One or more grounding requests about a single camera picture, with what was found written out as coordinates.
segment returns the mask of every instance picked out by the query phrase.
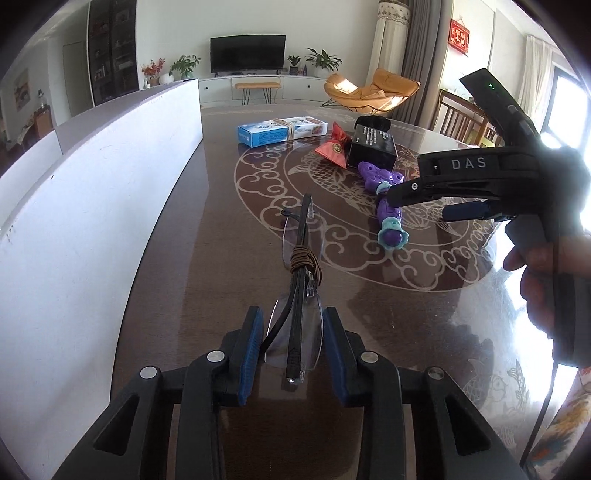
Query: red wall hanging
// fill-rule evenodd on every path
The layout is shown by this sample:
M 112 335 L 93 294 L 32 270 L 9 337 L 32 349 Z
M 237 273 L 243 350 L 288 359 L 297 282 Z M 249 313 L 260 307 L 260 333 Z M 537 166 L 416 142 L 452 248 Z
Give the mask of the red wall hanging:
M 468 40 L 470 39 L 470 31 L 460 25 L 455 20 L 452 20 L 449 25 L 449 43 L 456 50 L 461 51 L 464 55 L 468 53 Z

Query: window frame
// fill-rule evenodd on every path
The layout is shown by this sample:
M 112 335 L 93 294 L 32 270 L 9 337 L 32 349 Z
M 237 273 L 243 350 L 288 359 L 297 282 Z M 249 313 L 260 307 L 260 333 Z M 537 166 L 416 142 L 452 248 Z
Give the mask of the window frame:
M 585 149 L 587 148 L 587 143 L 589 143 L 589 141 L 591 140 L 591 99 L 589 98 L 587 90 L 581 84 L 581 82 L 577 78 L 573 77 L 570 73 L 558 67 L 557 65 L 554 65 L 552 91 L 550 93 L 550 100 L 548 101 L 548 108 L 546 109 L 546 115 L 544 117 L 544 123 L 542 124 L 542 128 L 540 129 L 540 134 L 546 132 L 552 135 L 552 137 L 555 138 L 556 141 L 560 143 L 562 147 L 566 146 L 566 144 L 560 139 L 560 137 L 558 137 L 558 135 L 554 133 L 554 131 L 548 126 L 548 123 L 550 121 L 550 115 L 552 114 L 552 107 L 554 106 L 554 100 L 556 98 L 556 87 L 558 85 L 559 77 L 564 77 L 565 79 L 573 82 L 575 85 L 581 88 L 581 90 L 584 91 L 584 93 L 587 95 L 587 116 L 585 117 L 585 125 L 583 127 L 581 143 L 576 148 L 579 152 L 581 152 L 581 155 L 584 155 Z

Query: flower pot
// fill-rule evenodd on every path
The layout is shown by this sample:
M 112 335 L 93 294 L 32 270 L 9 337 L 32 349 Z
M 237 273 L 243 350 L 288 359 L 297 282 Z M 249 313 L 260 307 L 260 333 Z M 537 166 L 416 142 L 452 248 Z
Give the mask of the flower pot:
M 158 79 L 158 82 L 160 85 L 166 85 L 167 83 L 173 83 L 174 77 L 169 73 L 165 73 L 164 75 L 160 76 L 160 78 Z
M 321 79 L 327 79 L 333 73 L 334 72 L 329 69 L 324 69 L 322 67 L 316 67 L 316 70 L 314 71 L 314 76 L 321 78 Z

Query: blue and white box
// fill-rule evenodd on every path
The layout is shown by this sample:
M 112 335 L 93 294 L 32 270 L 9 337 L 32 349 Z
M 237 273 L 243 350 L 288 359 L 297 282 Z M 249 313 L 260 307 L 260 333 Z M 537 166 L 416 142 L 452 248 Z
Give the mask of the blue and white box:
M 310 116 L 275 118 L 238 127 L 238 141 L 249 147 L 326 135 L 328 123 Z

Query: red pouch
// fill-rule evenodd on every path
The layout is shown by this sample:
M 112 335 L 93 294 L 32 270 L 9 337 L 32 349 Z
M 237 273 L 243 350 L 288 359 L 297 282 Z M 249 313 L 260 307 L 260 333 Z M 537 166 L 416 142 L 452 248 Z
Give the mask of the red pouch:
M 332 163 L 341 168 L 347 168 L 347 157 L 345 156 L 345 147 L 351 142 L 351 137 L 339 126 L 337 122 L 333 124 L 332 135 L 328 142 L 316 148 L 315 152 L 322 155 Z

